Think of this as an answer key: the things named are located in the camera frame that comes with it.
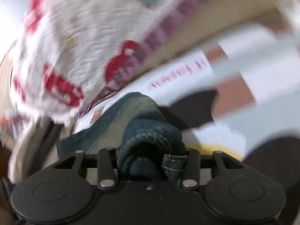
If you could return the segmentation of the dark grey folded garment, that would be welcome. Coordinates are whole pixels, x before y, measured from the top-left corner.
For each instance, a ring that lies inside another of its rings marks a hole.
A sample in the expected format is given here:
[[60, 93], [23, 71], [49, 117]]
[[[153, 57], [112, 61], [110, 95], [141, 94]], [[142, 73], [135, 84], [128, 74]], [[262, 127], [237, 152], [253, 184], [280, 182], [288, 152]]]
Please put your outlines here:
[[63, 124], [54, 123], [50, 117], [42, 117], [37, 124], [36, 132], [29, 140], [22, 166], [22, 179], [42, 169], [49, 151], [58, 140]]

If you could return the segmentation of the white quilt with red bears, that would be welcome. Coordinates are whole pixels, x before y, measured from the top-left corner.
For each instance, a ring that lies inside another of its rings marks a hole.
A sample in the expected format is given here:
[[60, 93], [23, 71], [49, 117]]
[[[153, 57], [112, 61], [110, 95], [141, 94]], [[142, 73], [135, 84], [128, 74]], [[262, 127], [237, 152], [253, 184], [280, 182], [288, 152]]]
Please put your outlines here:
[[1, 63], [1, 120], [75, 117], [163, 47], [200, 39], [187, 22], [212, 0], [30, 0]]

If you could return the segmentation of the dark denim jeans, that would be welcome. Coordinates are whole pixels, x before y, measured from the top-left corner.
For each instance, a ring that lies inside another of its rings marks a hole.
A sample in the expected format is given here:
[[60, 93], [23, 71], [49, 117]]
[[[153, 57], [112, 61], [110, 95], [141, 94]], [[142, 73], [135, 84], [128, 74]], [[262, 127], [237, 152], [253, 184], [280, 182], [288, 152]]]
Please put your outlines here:
[[115, 147], [117, 167], [127, 176], [176, 181], [188, 160], [181, 132], [167, 122], [150, 97], [133, 92], [112, 105], [91, 127], [57, 142], [64, 158], [82, 150]]

